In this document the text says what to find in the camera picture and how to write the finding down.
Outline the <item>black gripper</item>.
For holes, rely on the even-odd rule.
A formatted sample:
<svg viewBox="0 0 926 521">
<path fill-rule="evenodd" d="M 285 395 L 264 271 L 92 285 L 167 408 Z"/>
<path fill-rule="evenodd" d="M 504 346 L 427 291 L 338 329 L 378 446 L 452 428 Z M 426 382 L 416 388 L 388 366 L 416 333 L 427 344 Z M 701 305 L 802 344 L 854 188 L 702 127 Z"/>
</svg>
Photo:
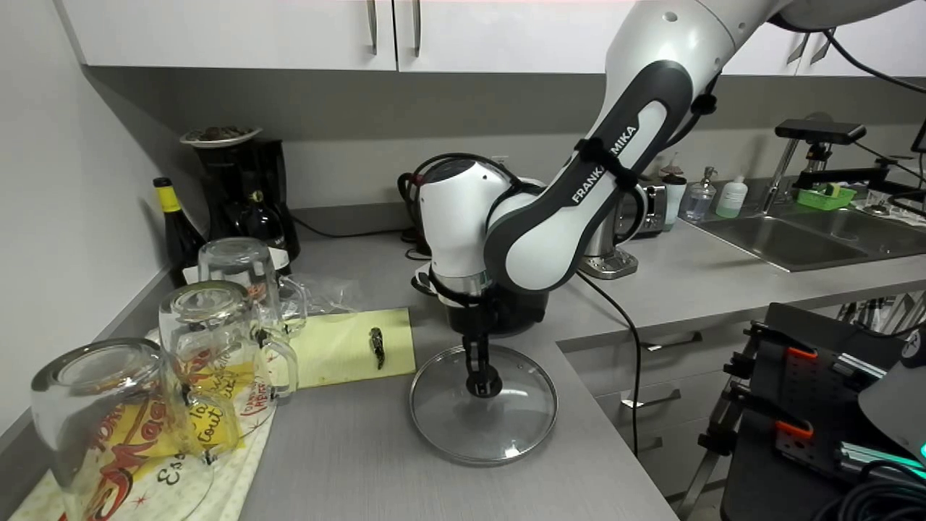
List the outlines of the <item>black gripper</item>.
<svg viewBox="0 0 926 521">
<path fill-rule="evenodd" d="M 456 297 L 456 329 L 463 333 L 468 382 L 497 382 L 497 371 L 490 362 L 491 327 L 494 327 L 494 300 L 490 294 Z"/>
</svg>

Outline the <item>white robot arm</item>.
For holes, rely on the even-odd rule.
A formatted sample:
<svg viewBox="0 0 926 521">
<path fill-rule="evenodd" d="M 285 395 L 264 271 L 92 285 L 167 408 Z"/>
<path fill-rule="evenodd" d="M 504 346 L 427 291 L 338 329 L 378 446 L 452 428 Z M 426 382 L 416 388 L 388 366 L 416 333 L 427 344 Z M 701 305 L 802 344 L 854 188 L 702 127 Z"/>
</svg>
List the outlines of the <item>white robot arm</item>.
<svg viewBox="0 0 926 521">
<path fill-rule="evenodd" d="M 466 388 L 474 395 L 501 389 L 485 291 L 562 285 L 599 221 L 679 136 L 685 111 L 759 25 L 824 32 L 903 3 L 637 0 L 604 54 L 599 114 L 540 191 L 481 159 L 436 164 L 419 184 L 419 213 L 433 288 L 466 310 Z"/>
</svg>

